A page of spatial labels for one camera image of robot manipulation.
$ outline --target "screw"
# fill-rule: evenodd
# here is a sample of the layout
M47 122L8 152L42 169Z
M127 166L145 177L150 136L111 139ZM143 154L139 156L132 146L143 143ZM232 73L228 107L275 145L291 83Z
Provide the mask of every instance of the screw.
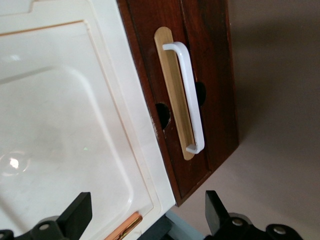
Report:
M232 223L234 224L234 225L236 225L236 226L238 226L238 227L240 227L240 226L242 226L244 223L241 221L241 219L239 219L239 218L234 218L233 220L232 220Z
M285 235L286 234L286 230L281 227L281 226L275 226L273 228L273 230L277 233L277 234L280 234L280 235Z

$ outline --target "drawer handle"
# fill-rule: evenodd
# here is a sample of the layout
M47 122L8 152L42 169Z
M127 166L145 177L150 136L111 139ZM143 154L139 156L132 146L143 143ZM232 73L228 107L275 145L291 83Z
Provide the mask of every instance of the drawer handle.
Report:
M198 154L205 148L205 139L188 49L182 42L179 41L163 44L162 47L165 51L175 51L178 57L195 142L195 144L190 144L187 146L186 150L189 153Z

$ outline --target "hole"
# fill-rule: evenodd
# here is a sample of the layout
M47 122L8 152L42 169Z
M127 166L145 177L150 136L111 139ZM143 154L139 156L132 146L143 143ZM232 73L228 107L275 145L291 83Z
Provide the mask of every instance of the hole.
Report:
M161 128L164 130L170 122L170 110L164 103L156 103L155 106L160 119Z
M195 83L195 91L196 91L196 98L198 99L199 107L201 107L206 100L207 91L206 87L202 82L197 81Z
M46 230L47 228L49 228L49 224L48 223L45 223L45 224L42 224L40 227L39 227L39 229L41 230L41 231L43 231L43 230Z

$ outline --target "black plastic part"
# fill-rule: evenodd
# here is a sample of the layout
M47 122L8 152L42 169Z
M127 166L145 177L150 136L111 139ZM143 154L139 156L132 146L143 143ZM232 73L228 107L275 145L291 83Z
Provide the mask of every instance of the black plastic part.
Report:
M92 219L90 192L82 192L56 220L63 235L78 240Z
M0 240L79 240L91 219L91 194L82 192L56 221L40 222L17 237L11 230L0 230Z
M13 240L14 232L11 230L0 230L0 235L2 235L1 240Z
M243 218L230 217L215 191L205 194L205 217L212 234L205 240L303 240L286 225L271 224L264 232Z
M216 191L205 192L205 218L212 235L216 234L219 228L230 219Z

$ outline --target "wooden cabinet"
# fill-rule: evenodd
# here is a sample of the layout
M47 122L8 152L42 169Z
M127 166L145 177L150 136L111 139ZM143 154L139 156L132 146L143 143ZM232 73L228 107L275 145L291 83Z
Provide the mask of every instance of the wooden cabinet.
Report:
M118 0L118 5L179 206L239 144L227 1ZM191 160L182 154L154 41L160 27L171 29L174 41L190 52L205 137L204 150Z

